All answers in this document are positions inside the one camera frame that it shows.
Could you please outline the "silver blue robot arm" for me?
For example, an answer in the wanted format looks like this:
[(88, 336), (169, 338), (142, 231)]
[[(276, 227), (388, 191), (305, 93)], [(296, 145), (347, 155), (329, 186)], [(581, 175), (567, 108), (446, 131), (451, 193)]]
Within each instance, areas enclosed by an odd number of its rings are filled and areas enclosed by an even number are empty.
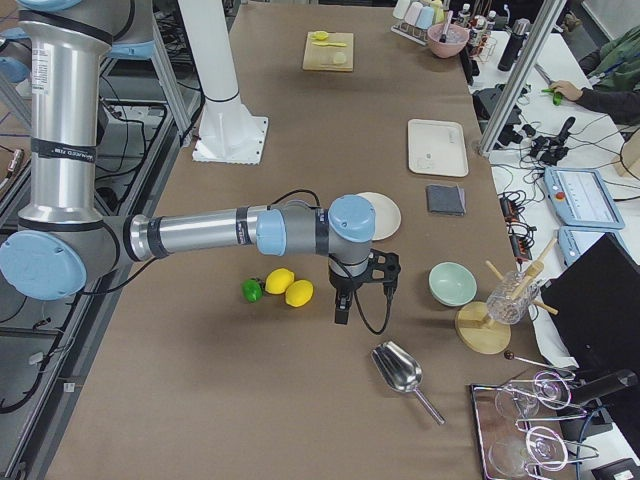
[(302, 201), (191, 216), (105, 216), (94, 205), (100, 65), (156, 50), (148, 1), (24, 1), (19, 22), (32, 44), (31, 193), (18, 230), (1, 246), (1, 272), (25, 296), (58, 300), (113, 270), (171, 254), (253, 245), (262, 254), (329, 260), (335, 320), (358, 289), (379, 283), (392, 298), (398, 256), (373, 248), (376, 214), (358, 196), (329, 208)]

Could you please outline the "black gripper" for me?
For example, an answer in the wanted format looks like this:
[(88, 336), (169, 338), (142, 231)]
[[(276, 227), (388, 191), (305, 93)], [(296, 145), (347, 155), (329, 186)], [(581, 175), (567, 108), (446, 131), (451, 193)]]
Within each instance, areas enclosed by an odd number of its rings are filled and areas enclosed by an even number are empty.
[(330, 255), (329, 281), (335, 289), (334, 322), (338, 325), (348, 324), (350, 302), (364, 284), (381, 284), (386, 298), (392, 300), (400, 272), (400, 258), (394, 252), (371, 249), (364, 261), (354, 265)]

